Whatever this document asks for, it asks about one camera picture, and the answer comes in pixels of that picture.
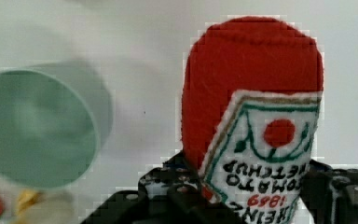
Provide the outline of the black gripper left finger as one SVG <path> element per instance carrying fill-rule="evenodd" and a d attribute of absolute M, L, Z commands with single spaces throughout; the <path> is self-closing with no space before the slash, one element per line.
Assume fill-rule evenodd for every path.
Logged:
<path fill-rule="evenodd" d="M 178 189 L 183 187 L 189 187 L 189 190 L 180 192 L 180 199 L 187 197 L 193 202 L 204 200 L 200 193 L 200 178 L 183 151 L 163 162 L 161 166 L 151 169 L 138 181 L 138 190 L 149 200 L 167 197 L 170 188 L 173 188 L 174 193 L 178 193 Z"/>

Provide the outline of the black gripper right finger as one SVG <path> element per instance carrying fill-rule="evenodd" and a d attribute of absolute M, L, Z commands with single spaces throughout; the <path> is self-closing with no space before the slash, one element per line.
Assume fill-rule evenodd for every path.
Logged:
<path fill-rule="evenodd" d="M 311 160 L 300 198 L 315 224 L 358 224 L 358 169 Z"/>

